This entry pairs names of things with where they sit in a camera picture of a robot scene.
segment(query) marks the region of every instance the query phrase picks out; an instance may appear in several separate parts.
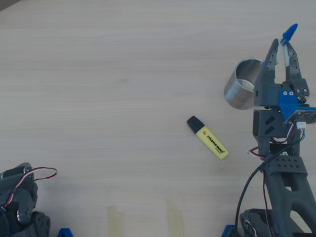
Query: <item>metal cup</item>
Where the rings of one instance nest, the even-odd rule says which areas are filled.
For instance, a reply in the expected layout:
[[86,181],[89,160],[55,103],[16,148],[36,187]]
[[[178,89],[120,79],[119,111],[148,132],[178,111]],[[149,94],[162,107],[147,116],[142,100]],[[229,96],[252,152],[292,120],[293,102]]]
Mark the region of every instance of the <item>metal cup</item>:
[[226,101],[236,109],[253,107],[254,84],[261,71],[261,60],[247,58],[237,64],[224,89]]

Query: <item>black cap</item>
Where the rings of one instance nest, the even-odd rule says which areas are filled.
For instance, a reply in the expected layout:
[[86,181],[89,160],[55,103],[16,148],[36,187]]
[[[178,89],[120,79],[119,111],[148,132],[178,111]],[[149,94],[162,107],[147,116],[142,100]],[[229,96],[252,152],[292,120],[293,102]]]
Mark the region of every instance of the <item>black cap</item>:
[[194,133],[197,133],[201,128],[204,127],[204,124],[200,120],[198,120],[197,117],[195,116],[192,116],[191,118],[189,118],[187,123]]

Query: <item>blue bracket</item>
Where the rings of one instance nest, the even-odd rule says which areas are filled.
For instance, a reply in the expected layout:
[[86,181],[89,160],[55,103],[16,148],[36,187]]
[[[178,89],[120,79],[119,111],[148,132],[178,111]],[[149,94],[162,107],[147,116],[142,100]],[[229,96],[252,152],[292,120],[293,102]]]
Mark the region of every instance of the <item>blue bracket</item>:
[[316,107],[302,106],[293,90],[280,90],[277,106],[281,109],[285,123],[289,121],[313,123],[313,119],[315,119]]
[[235,228],[235,225],[227,225],[226,227],[225,227],[225,229],[224,229],[224,232],[223,232],[223,234],[222,234],[222,237],[229,237],[228,236],[228,231],[230,230],[230,229],[234,229]]
[[60,229],[57,237],[74,237],[69,228]]

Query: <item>wooden table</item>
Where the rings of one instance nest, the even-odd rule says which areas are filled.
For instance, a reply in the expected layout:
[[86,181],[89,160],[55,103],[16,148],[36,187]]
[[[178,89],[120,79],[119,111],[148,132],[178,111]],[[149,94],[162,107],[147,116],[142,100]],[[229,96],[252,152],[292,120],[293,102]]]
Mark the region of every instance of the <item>wooden table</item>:
[[[292,45],[316,105],[316,1],[22,0],[0,13],[1,169],[52,166],[37,209],[74,236],[219,237],[260,164],[252,110],[224,86],[241,59]],[[285,80],[283,63],[277,81]],[[186,121],[229,150],[219,161]],[[314,140],[301,154],[316,191]],[[262,175],[242,210],[263,208]]]

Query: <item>black cable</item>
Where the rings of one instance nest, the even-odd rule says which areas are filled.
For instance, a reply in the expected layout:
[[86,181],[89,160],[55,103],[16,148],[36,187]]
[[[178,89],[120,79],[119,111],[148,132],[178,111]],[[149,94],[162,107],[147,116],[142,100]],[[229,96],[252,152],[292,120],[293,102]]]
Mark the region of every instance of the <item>black cable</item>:
[[4,219],[5,219],[5,224],[6,224],[6,231],[7,231],[7,236],[11,237],[11,233],[10,233],[10,224],[9,224],[9,220],[8,217],[6,216],[5,211],[0,207],[0,212],[2,213]]
[[267,163],[269,163],[270,161],[272,161],[275,157],[277,157],[278,155],[280,155],[282,152],[286,151],[287,149],[289,149],[290,147],[300,143],[302,140],[302,138],[294,143],[288,144],[285,148],[283,148],[282,150],[280,150],[279,152],[275,153],[274,155],[272,155],[271,157],[267,158],[264,162],[261,163],[261,165],[259,165],[255,171],[252,172],[252,174],[249,176],[245,187],[242,190],[242,193],[240,195],[239,201],[238,201],[238,205],[237,205],[237,210],[236,210],[236,217],[235,217],[235,237],[238,237],[238,232],[237,232],[237,226],[238,226],[238,216],[239,216],[239,211],[240,211],[240,206],[241,206],[241,202],[243,199],[243,196],[246,193],[246,190],[249,186],[250,181],[252,180],[253,176],[255,176],[256,173],[258,173],[259,170],[261,170],[263,168],[263,166],[265,166]]

